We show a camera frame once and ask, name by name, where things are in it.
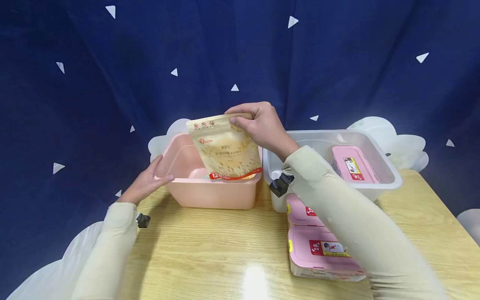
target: left hand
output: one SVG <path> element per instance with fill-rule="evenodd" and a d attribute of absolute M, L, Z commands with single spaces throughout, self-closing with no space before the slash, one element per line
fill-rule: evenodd
<path fill-rule="evenodd" d="M 172 182 L 175 177 L 173 175 L 167 175 L 165 177 L 155 179 L 155 169 L 158 164 L 161 163 L 163 155 L 157 156 L 154 161 L 148 166 L 148 168 L 140 173 L 132 183 L 132 185 L 120 196 L 117 202 L 130 202 L 138 205 L 140 201 L 148 197 L 151 193 L 155 192 L 159 187 Z"/>

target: pink plastic container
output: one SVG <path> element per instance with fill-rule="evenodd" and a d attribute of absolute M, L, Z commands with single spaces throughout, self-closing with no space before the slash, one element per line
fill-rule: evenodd
<path fill-rule="evenodd" d="M 181 206 L 224 209 L 252 209 L 256 185 L 262 177 L 258 173 L 249 180 L 204 179 L 207 171 L 188 133 L 175 135 L 163 153 L 155 175 L 168 174 L 175 180 L 166 188 Z"/>
<path fill-rule="evenodd" d="M 343 180 L 353 183 L 380 183 L 360 148 L 334 146 L 332 153 L 332 168 Z"/>
<path fill-rule="evenodd" d="M 288 230 L 290 271 L 295 276 L 342 281 L 365 278 L 359 265 L 326 227 L 292 226 Z"/>
<path fill-rule="evenodd" d="M 325 226 L 317 215 L 295 195 L 287 196 L 287 218 L 290 225 Z"/>

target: wooden table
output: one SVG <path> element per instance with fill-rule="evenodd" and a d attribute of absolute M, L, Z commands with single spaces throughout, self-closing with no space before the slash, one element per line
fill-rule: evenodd
<path fill-rule="evenodd" d="M 451 299 L 479 299 L 480 248 L 415 171 L 378 205 L 424 255 Z M 165 189 L 144 200 L 152 217 L 138 232 L 121 299 L 371 299 L 358 283 L 290 273 L 287 217 L 272 208 L 268 187 L 257 186 L 250 211 L 180 207 Z"/>

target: food pouch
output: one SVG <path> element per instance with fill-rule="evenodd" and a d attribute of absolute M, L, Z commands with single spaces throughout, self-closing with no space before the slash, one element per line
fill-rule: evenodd
<path fill-rule="evenodd" d="M 239 113 L 187 122 L 210 179 L 250 179 L 262 172 L 257 144 L 243 129 L 230 124 L 235 116 L 252 120 L 250 113 Z"/>

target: beige long sleeve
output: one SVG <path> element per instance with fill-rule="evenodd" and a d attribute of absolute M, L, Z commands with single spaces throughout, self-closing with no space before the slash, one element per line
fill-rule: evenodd
<path fill-rule="evenodd" d="M 376 300 L 447 299 L 434 272 L 379 207 L 348 186 L 313 149 L 284 163 L 292 189 L 367 274 Z"/>
<path fill-rule="evenodd" d="M 114 203 L 80 273 L 72 300 L 114 300 L 122 284 L 127 258 L 137 237 L 137 206 Z"/>

